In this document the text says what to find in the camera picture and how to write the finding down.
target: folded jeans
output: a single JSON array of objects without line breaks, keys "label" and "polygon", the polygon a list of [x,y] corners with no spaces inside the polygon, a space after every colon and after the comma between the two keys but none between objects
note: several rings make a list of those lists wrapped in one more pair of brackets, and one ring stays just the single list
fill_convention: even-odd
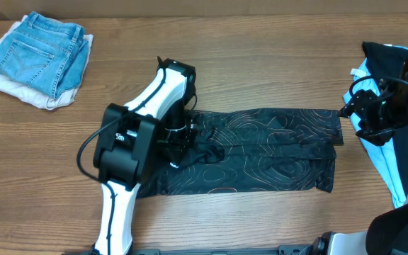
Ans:
[{"label": "folded jeans", "polygon": [[1,42],[0,74],[59,98],[81,83],[89,51],[84,32],[32,12]]},{"label": "folded jeans", "polygon": [[[3,37],[0,39],[0,44],[2,41],[12,33],[12,31],[19,27],[21,24],[20,21],[15,22],[9,31],[3,35]],[[88,42],[88,55],[86,56],[86,62],[85,62],[85,67],[88,63],[89,60],[89,53],[91,51],[91,46],[92,46],[92,41],[93,41],[93,36],[92,35],[85,35],[84,39]],[[66,77],[64,79],[68,79],[68,75],[73,75],[73,72],[68,72]],[[47,109],[47,110],[54,110],[58,107],[62,106],[68,106],[69,104],[74,102],[74,98],[79,90],[81,84],[78,86],[74,87],[73,89],[70,89],[68,91],[64,91],[59,98],[50,98],[49,96],[40,93],[39,91],[28,87],[25,84],[16,82],[16,81],[11,81],[7,76],[1,75],[0,74],[0,91],[4,92],[6,94],[9,94],[11,96],[15,96],[18,99],[20,99],[22,102],[29,103],[32,106],[35,106],[40,109]]]}]

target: folded white shirt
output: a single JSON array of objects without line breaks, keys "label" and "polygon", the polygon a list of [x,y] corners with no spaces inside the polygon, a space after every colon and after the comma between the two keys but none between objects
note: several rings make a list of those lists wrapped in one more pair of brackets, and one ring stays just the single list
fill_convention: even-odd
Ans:
[{"label": "folded white shirt", "polygon": [[[0,44],[4,40],[4,38],[7,35],[9,35],[20,24],[21,24],[20,21],[15,22],[11,26],[11,29],[9,29],[9,31],[6,34],[4,34],[4,36],[0,39]],[[88,56],[86,58],[86,64],[84,65],[84,69],[86,69],[86,66],[89,61],[89,54],[91,52],[93,38],[94,38],[93,35],[84,36],[84,39],[88,41],[88,46],[89,46]],[[58,107],[68,106],[69,104],[73,103],[75,101],[75,96],[78,92],[80,85],[68,91],[62,92],[61,96],[58,99],[54,99],[54,98],[50,98],[49,96],[43,93],[40,93],[39,91],[35,89],[30,88],[29,86],[25,84],[22,84],[16,81],[11,81],[8,77],[0,74],[0,91],[7,93],[9,95],[15,96],[19,98],[20,100],[22,100],[23,102],[29,103],[37,108],[47,109],[47,110],[53,110]]]}]

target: black cable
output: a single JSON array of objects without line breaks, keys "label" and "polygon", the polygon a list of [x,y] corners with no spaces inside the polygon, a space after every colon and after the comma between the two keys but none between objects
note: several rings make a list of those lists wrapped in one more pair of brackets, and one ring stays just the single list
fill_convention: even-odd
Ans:
[{"label": "black cable", "polygon": [[193,104],[193,107],[190,109],[190,111],[195,110],[196,104],[198,103],[198,96],[196,95],[196,93],[194,93],[193,96],[195,97],[195,104]]},{"label": "black cable", "polygon": [[354,81],[354,82],[351,84],[351,87],[350,87],[349,90],[348,90],[348,92],[350,93],[350,95],[353,96],[352,90],[353,90],[353,88],[354,88],[354,86],[355,86],[356,84],[358,84],[358,83],[361,82],[361,81],[365,81],[365,80],[367,80],[367,79],[379,79],[379,80],[380,80],[380,79],[387,79],[387,80],[396,81],[396,82],[399,82],[399,83],[401,83],[401,84],[404,84],[404,85],[408,86],[408,81],[405,81],[405,80],[402,80],[402,79],[398,79],[398,78],[394,78],[394,77],[390,77],[390,76],[377,77],[377,76],[369,75],[369,76],[362,77],[362,78],[360,78],[360,79]]},{"label": "black cable", "polygon": [[[141,102],[139,104],[139,106],[135,107],[133,110],[129,110],[130,112],[136,112],[139,109],[143,108],[147,102],[149,102],[150,99],[152,99],[152,97],[155,96],[155,94],[162,88],[162,86],[164,85],[165,81],[166,81],[166,69],[162,67],[162,61],[161,59],[158,57],[159,60],[159,66],[160,68],[163,69],[163,79],[160,82],[160,85],[158,85],[158,87],[145,99],[143,100],[143,102]],[[79,171],[84,174],[85,176],[88,176],[90,179],[97,181],[99,183],[102,183],[103,185],[105,185],[108,190],[111,193],[111,212],[110,212],[110,219],[108,221],[108,233],[106,235],[106,239],[108,240],[108,255],[111,255],[111,225],[113,224],[113,216],[114,216],[114,210],[115,210],[115,194],[114,194],[114,190],[113,188],[111,188],[111,186],[108,183],[104,183],[101,180],[99,180],[97,177],[93,176],[92,174],[90,174],[89,172],[87,172],[83,166],[81,165],[81,155],[83,154],[84,149],[86,148],[86,146],[88,145],[88,143],[90,143],[92,141],[92,139],[94,139],[98,134],[100,134],[102,131],[104,131],[105,129],[109,128],[110,126],[118,123],[119,121],[123,120],[124,118],[126,118],[127,116],[130,115],[124,115],[121,116],[119,118],[116,118],[115,120],[112,120],[111,122],[109,122],[108,124],[104,125],[103,127],[100,127],[97,131],[95,131],[91,136],[88,137],[88,139],[86,139],[83,144],[80,146],[80,148],[78,149],[78,153],[76,154],[76,165],[78,166]]]}]

